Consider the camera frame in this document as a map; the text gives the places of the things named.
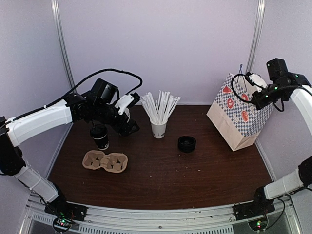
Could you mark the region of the single black paper cup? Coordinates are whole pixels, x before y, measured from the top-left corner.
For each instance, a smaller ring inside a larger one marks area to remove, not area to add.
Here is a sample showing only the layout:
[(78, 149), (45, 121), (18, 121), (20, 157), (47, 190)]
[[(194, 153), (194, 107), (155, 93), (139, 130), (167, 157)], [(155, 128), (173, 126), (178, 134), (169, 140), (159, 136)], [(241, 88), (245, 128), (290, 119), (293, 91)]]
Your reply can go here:
[(108, 134), (106, 137), (103, 137), (102, 139), (93, 139), (93, 140), (100, 150), (104, 151), (109, 148)]

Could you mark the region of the black coffee cup lid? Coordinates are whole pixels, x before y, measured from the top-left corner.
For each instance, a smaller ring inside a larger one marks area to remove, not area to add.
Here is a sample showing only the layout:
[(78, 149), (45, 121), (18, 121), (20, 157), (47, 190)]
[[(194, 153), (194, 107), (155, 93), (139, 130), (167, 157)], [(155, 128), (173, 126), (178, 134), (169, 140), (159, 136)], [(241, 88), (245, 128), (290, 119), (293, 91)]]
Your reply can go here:
[(108, 130), (106, 126), (102, 124), (95, 125), (90, 129), (90, 136), (93, 139), (102, 139), (107, 136), (107, 133)]

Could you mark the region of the cardboard cup carrier tray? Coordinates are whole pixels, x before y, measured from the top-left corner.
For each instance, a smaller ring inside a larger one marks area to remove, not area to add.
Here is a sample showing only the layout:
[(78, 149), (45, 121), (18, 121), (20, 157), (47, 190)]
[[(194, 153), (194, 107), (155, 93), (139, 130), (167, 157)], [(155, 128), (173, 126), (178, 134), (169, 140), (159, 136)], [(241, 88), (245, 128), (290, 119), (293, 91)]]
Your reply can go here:
[(121, 153), (105, 154), (102, 151), (88, 151), (82, 161), (82, 165), (86, 169), (98, 170), (103, 168), (107, 172), (122, 173), (128, 164), (128, 157)]

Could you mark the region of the checkered paper takeout bag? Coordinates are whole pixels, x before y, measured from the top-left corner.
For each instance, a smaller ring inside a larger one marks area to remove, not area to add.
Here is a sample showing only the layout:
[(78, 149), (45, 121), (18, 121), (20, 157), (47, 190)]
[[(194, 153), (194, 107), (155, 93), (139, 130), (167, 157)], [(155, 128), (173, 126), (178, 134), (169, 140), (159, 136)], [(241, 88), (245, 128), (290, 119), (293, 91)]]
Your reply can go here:
[(251, 146), (273, 111), (272, 104), (257, 110), (249, 103), (257, 90), (246, 78), (229, 73), (207, 112), (232, 151)]

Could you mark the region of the stack of black lids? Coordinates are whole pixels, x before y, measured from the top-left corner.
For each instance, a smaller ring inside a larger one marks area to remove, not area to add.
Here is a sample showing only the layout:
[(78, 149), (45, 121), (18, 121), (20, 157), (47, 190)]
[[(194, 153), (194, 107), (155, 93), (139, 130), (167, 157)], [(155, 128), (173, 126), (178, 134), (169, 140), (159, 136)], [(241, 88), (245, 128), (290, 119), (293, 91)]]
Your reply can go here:
[(196, 139), (192, 136), (181, 136), (178, 139), (177, 146), (181, 152), (193, 152), (196, 147)]

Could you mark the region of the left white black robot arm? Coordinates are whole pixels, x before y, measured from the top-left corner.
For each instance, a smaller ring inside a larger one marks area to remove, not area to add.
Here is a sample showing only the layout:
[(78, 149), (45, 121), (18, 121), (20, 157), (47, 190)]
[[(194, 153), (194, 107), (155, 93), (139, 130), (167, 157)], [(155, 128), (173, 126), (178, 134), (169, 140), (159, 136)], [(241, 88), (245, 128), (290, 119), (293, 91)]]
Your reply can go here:
[(107, 125), (121, 136), (139, 130), (130, 116), (130, 108), (140, 100), (137, 93), (125, 94), (115, 102), (118, 88), (97, 79), (92, 89), (82, 95), (69, 92), (54, 104), (44, 106), (19, 117), (0, 118), (0, 171), (2, 176), (13, 176), (29, 190), (41, 196), (44, 204), (59, 216), (70, 212), (62, 191), (43, 178), (22, 158), (19, 145), (55, 127), (80, 120), (92, 122), (90, 136), (100, 150), (109, 147)]

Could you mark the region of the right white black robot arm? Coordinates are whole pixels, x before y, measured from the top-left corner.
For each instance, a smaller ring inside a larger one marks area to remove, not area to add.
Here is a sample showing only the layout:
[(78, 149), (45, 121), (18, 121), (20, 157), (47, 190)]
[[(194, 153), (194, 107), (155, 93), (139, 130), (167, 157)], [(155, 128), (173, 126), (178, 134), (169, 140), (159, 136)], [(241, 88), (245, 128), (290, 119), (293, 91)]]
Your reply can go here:
[[(274, 58), (266, 63), (272, 84), (252, 94), (251, 103), (260, 110), (277, 101), (289, 101), (297, 107), (308, 130), (312, 131), (312, 85), (299, 73), (288, 71), (286, 62)], [(262, 214), (276, 198), (307, 188), (312, 183), (312, 158), (305, 159), (298, 168), (281, 179), (260, 187), (254, 194), (250, 211)]]

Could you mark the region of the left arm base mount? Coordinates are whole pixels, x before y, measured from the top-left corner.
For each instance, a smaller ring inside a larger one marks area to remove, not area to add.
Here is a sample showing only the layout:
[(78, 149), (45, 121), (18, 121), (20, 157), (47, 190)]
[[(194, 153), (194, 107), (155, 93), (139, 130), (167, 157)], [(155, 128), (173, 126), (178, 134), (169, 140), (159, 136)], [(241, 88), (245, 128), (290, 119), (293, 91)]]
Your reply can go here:
[(41, 200), (45, 206), (44, 211), (59, 218), (65, 218), (69, 221), (84, 221), (87, 215), (87, 207), (69, 202), (48, 203)]

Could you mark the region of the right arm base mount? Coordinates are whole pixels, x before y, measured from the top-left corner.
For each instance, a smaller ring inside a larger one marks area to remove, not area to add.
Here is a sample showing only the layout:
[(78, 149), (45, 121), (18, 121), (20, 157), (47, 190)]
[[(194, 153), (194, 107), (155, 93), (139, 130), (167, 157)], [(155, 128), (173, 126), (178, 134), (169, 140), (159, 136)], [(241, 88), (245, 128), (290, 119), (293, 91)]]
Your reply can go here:
[(275, 207), (272, 204), (262, 206), (255, 204), (253, 201), (243, 204), (237, 203), (233, 206), (233, 212), (236, 220), (243, 220), (257, 216), (262, 216), (274, 211)]

